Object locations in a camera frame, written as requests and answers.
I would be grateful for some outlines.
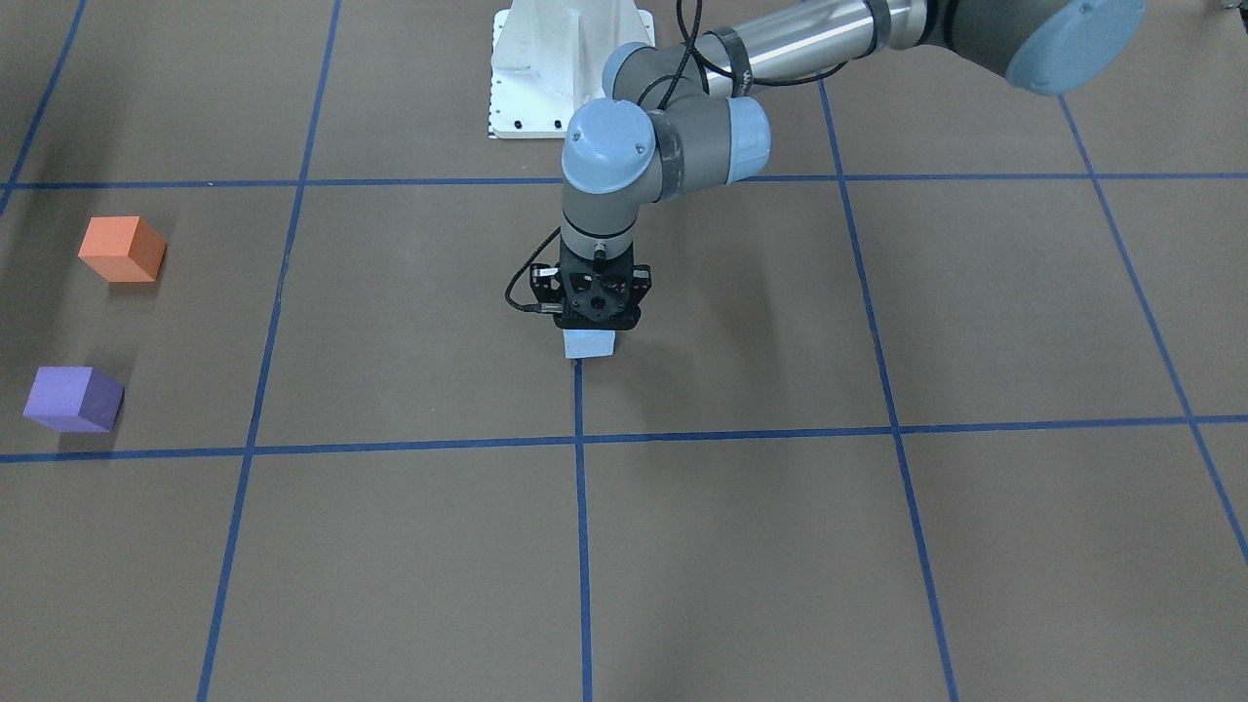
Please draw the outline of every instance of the cube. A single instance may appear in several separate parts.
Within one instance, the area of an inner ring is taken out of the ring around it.
[[[79,259],[109,282],[155,282],[165,240],[141,217],[91,217]]]
[[[47,366],[35,373],[24,417],[61,432],[112,431],[121,383],[87,366]]]
[[[615,332],[597,329],[563,330],[563,356],[565,358],[595,358],[615,352]]]

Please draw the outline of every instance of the white mounting plate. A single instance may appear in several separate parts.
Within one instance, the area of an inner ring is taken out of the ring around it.
[[[493,46],[503,32],[510,10],[494,15]],[[650,45],[654,45],[654,15],[638,10]],[[603,97],[602,86],[589,99]],[[492,69],[489,85],[489,137],[490,139],[563,139],[568,120],[580,105],[589,101],[557,95],[530,72],[499,71]]]

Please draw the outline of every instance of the grid floor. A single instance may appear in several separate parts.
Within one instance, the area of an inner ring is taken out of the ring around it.
[[[569,363],[498,299],[560,180],[484,139],[497,0],[5,2],[0,698],[1248,698],[1218,5],[1062,99],[936,49],[765,94]],[[124,214],[155,286],[75,260]],[[24,420],[42,365],[117,428]]]

